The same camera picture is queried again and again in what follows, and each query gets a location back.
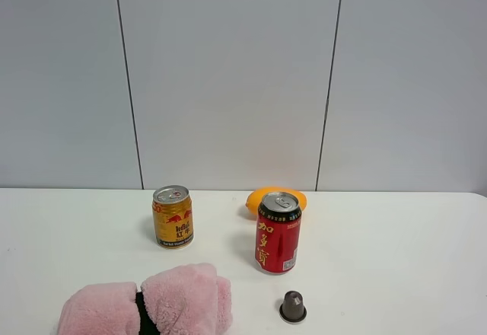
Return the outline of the pink fluffy towel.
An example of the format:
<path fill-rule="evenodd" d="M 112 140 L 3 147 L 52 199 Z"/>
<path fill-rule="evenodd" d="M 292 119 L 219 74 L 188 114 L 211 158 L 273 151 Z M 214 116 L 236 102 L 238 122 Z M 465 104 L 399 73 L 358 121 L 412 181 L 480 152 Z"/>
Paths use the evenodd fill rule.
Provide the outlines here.
<path fill-rule="evenodd" d="M 209 263 L 148 277 L 140 286 L 85 286 L 63 306 L 59 334 L 224 334 L 232 325 L 231 283 Z"/>

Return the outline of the yellow lemon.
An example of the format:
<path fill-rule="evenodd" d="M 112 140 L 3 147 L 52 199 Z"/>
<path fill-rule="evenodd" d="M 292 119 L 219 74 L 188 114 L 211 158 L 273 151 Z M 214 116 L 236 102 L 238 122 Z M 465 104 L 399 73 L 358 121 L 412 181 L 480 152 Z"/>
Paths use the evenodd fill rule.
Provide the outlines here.
<path fill-rule="evenodd" d="M 254 214 L 281 221 L 296 220 L 307 206 L 307 197 L 300 191 L 283 187 L 263 187 L 253 191 L 246 207 Z"/>

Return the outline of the red herbal tea can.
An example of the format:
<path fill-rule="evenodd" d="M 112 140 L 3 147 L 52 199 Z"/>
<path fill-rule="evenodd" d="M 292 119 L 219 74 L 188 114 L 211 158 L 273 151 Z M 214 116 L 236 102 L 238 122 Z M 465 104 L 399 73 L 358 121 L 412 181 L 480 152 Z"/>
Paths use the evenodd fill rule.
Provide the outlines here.
<path fill-rule="evenodd" d="M 301 229 L 298 198 L 286 192 L 270 192 L 258 206 L 255 260 L 269 273 L 291 270 L 297 259 Z"/>

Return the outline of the gold Red Bull can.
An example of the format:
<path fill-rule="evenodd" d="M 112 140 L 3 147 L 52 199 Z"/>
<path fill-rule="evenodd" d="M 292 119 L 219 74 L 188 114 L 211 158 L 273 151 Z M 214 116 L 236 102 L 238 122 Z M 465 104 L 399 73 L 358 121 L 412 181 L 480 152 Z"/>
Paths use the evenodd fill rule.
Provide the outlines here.
<path fill-rule="evenodd" d="M 190 244 L 194 238 L 192 200 L 187 188 L 169 185 L 153 193 L 152 212 L 157 243 L 167 249 Z"/>

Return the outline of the dark coffee capsule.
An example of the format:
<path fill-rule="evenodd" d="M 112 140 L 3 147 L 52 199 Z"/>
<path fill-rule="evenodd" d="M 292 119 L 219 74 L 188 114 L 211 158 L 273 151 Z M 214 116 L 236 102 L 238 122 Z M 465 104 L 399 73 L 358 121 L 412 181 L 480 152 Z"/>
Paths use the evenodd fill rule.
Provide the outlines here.
<path fill-rule="evenodd" d="M 286 292 L 279 307 L 279 314 L 284 321 L 290 324 L 302 322 L 307 316 L 307 309 L 304 306 L 301 293 L 297 291 Z"/>

